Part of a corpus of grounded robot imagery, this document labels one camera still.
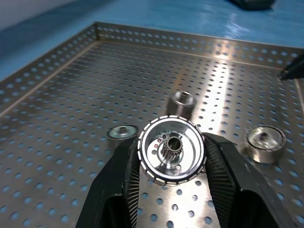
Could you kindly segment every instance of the metal part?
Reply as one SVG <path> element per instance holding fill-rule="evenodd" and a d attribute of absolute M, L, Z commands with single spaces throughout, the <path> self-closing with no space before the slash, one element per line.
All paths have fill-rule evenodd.
<path fill-rule="evenodd" d="M 253 165 L 297 224 L 304 224 L 301 96 L 295 80 L 277 81 L 302 49 L 100 22 L 96 28 L 1 82 L 3 227 L 74 227 L 87 189 L 112 155 L 105 129 L 143 129 L 165 112 L 172 88 L 197 98 L 192 121 L 202 132 L 224 136 L 239 151 L 248 127 L 282 129 L 286 145 L 279 163 Z M 36 86 L 52 67 L 95 41 L 95 34 L 95 46 L 31 91 L 33 79 Z M 204 173 L 168 189 L 141 171 L 138 227 L 218 228 L 212 205 Z"/>
<path fill-rule="evenodd" d="M 273 126 L 260 125 L 249 128 L 245 133 L 248 155 L 261 163 L 274 163 L 282 156 L 286 137 Z"/>
<path fill-rule="evenodd" d="M 201 132 L 182 117 L 163 116 L 141 133 L 139 159 L 148 178 L 177 185 L 197 176 L 205 158 Z"/>
<path fill-rule="evenodd" d="M 190 93 L 176 91 L 170 96 L 167 104 L 167 115 L 177 115 L 189 120 L 197 101 Z"/>
<path fill-rule="evenodd" d="M 111 128 L 107 132 L 109 148 L 114 152 L 116 147 L 126 139 L 137 136 L 138 128 L 133 125 L 120 125 Z"/>

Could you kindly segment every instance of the black object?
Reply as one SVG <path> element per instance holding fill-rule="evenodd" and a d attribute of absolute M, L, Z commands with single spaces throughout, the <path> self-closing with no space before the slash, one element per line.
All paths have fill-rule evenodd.
<path fill-rule="evenodd" d="M 304 53 L 296 57 L 285 69 L 278 75 L 278 79 L 283 81 L 287 79 L 304 77 Z"/>
<path fill-rule="evenodd" d="M 231 0 L 246 10 L 266 10 L 272 6 L 275 0 Z"/>
<path fill-rule="evenodd" d="M 204 133 L 206 172 L 221 228 L 295 228 L 264 176 L 235 145 Z M 121 143 L 92 183 L 76 228 L 135 228 L 139 159 L 137 139 Z"/>

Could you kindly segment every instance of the blue surface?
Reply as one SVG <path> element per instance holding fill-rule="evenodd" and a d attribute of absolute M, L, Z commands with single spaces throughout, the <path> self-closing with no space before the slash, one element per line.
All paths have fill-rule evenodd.
<path fill-rule="evenodd" d="M 304 47 L 304 1 L 244 11 L 228 0 L 79 0 L 0 32 L 0 80 L 94 21 Z"/>

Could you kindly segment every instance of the stainless steel tray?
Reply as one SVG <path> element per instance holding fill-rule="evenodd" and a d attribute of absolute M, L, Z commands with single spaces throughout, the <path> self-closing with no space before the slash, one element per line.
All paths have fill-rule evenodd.
<path fill-rule="evenodd" d="M 276 165 L 254 164 L 304 226 L 301 80 L 279 83 L 303 50 L 95 23 L 1 82 L 0 222 L 74 227 L 90 184 L 110 159 L 106 131 L 164 114 L 168 95 L 198 99 L 193 122 L 244 147 L 245 130 L 275 125 L 287 137 Z M 140 180 L 138 227 L 219 227 L 202 173 L 162 188 Z"/>

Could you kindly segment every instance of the metal bushing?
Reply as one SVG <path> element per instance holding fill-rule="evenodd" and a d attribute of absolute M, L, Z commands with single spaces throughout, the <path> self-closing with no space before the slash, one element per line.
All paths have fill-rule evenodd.
<path fill-rule="evenodd" d="M 190 93 L 177 90 L 170 96 L 167 115 L 177 115 L 189 120 L 197 101 Z"/>
<path fill-rule="evenodd" d="M 137 136 L 138 128 L 133 125 L 120 125 L 111 128 L 107 132 L 108 145 L 111 151 L 115 151 L 116 147 L 126 139 Z"/>
<path fill-rule="evenodd" d="M 139 136 L 138 157 L 146 176 L 161 186 L 195 178 L 205 159 L 203 136 L 192 122 L 177 116 L 151 121 Z"/>
<path fill-rule="evenodd" d="M 274 126 L 259 125 L 249 128 L 245 133 L 246 152 L 256 162 L 277 162 L 285 143 L 284 133 Z"/>

